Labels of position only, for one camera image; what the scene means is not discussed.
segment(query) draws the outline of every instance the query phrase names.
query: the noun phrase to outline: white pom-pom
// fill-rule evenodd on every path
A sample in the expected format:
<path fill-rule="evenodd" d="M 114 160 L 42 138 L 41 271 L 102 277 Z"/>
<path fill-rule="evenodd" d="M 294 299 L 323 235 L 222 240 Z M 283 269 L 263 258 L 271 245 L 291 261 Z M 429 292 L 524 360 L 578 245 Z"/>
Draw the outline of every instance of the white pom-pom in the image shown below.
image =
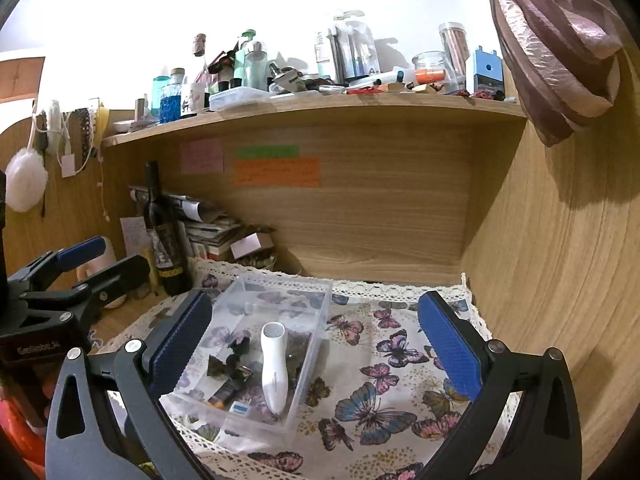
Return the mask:
<path fill-rule="evenodd" d="M 11 209 L 25 213 L 40 201 L 49 174 L 36 150 L 21 149 L 9 161 L 5 173 L 6 204 Z"/>

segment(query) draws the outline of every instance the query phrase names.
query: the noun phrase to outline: dark glass bottle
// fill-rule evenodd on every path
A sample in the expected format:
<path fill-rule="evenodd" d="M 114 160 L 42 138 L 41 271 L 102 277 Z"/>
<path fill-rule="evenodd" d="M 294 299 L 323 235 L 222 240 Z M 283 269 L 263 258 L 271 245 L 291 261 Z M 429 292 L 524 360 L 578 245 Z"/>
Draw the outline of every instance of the dark glass bottle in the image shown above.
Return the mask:
<path fill-rule="evenodd" d="M 164 291 L 175 296 L 190 290 L 191 279 L 187 259 L 178 243 L 174 209 L 162 194 L 158 163 L 154 160 L 146 164 L 146 186 L 149 189 L 144 212 L 146 230 Z"/>

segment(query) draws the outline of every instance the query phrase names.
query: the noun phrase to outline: orange label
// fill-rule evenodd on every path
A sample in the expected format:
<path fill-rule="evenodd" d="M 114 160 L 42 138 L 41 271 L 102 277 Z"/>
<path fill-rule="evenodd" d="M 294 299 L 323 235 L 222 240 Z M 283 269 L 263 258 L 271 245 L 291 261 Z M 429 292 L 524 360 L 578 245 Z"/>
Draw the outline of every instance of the orange label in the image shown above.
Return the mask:
<path fill-rule="evenodd" d="M 320 187 L 320 159 L 253 158 L 234 162 L 236 186 Z"/>

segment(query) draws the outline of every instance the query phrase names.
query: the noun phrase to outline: white epilator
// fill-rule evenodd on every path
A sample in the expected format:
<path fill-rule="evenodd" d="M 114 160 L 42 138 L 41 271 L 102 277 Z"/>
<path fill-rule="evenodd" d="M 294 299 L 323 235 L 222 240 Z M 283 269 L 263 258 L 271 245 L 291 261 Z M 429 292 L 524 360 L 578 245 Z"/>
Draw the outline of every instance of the white epilator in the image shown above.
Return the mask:
<path fill-rule="evenodd" d="M 262 391 L 271 413 L 279 415 L 284 411 L 289 392 L 286 351 L 287 329 L 282 323 L 273 321 L 262 327 Z"/>

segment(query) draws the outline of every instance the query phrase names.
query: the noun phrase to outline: butterfly tablecloth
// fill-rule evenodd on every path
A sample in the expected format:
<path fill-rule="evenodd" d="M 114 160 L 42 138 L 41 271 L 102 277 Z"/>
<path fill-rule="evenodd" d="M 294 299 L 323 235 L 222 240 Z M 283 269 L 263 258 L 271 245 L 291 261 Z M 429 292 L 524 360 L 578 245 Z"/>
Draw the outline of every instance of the butterfly tablecloth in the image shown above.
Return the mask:
<path fill-rule="evenodd" d="M 194 260 L 194 284 L 215 297 L 247 270 Z M 418 298 L 438 290 L 460 317 L 485 339 L 491 337 L 462 278 L 461 285 L 452 287 L 334 282 L 326 326 L 329 344 L 319 353 L 298 410 L 295 438 L 286 448 L 219 431 L 171 403 L 165 408 L 191 449 L 228 478 L 412 480 L 468 405 L 420 330 Z M 131 337 L 146 337 L 183 297 L 158 304 L 101 351 L 113 351 Z M 186 372 L 180 386 L 189 388 L 198 379 Z M 478 467 L 493 461 L 516 404 L 517 398 L 510 397 Z"/>

